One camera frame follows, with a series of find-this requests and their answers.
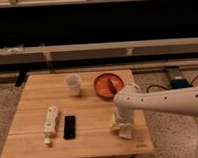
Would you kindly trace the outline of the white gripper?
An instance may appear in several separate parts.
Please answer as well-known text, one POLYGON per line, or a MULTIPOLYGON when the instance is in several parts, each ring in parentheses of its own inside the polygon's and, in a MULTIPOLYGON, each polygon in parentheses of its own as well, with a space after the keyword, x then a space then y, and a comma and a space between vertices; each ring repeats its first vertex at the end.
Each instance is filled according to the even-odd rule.
POLYGON ((134 116, 133 111, 130 109, 119 107, 115 111, 115 117, 117 123, 133 123, 134 116))

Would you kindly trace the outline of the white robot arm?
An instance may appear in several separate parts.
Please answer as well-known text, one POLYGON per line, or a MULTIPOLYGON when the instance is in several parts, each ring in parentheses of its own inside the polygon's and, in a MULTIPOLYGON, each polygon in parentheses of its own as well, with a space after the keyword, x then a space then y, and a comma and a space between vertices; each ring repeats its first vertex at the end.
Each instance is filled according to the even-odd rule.
MULTIPOLYGON (((198 86, 143 93, 139 85, 129 84, 114 96, 114 104, 118 123, 132 123, 138 109, 198 117, 198 86)), ((198 143, 195 153, 198 158, 198 143)))

